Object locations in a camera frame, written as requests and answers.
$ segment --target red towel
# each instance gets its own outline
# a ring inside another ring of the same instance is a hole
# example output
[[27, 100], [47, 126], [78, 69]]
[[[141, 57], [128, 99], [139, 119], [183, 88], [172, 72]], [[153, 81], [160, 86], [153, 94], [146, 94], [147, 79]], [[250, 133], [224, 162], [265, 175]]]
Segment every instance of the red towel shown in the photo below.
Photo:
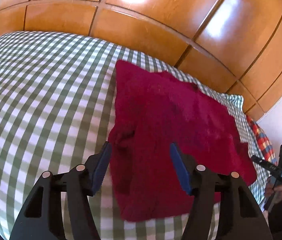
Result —
[[110, 171], [122, 219], [142, 221], [190, 211], [193, 197], [181, 189], [169, 155], [173, 141], [214, 172], [237, 171], [247, 185], [256, 180], [234, 118], [193, 84], [120, 60], [116, 85]]

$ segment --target checkered fabric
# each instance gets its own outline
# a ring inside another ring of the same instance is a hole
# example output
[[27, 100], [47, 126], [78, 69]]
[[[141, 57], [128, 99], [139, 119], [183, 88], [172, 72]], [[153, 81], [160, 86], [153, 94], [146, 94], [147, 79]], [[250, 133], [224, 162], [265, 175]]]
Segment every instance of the checkered fabric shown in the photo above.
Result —
[[[249, 155], [262, 157], [242, 112], [243, 98], [219, 94], [188, 74], [96, 38], [68, 33], [14, 32], [0, 37], [0, 234], [8, 239], [31, 188], [45, 170], [68, 172], [98, 152], [114, 125], [118, 59], [150, 72], [169, 71], [225, 105], [236, 121]], [[250, 189], [261, 201], [268, 172], [255, 166]], [[67, 200], [62, 194], [67, 239], [72, 239]], [[180, 239], [188, 215], [129, 223], [120, 219], [107, 172], [101, 190], [89, 198], [102, 240]], [[214, 206], [209, 239], [216, 236]]]
[[263, 154], [264, 159], [277, 166], [277, 160], [275, 158], [275, 153], [273, 151], [273, 146], [271, 141], [266, 136], [263, 129], [259, 127], [259, 125], [251, 117], [247, 115], [246, 119], [256, 137], [257, 143]]

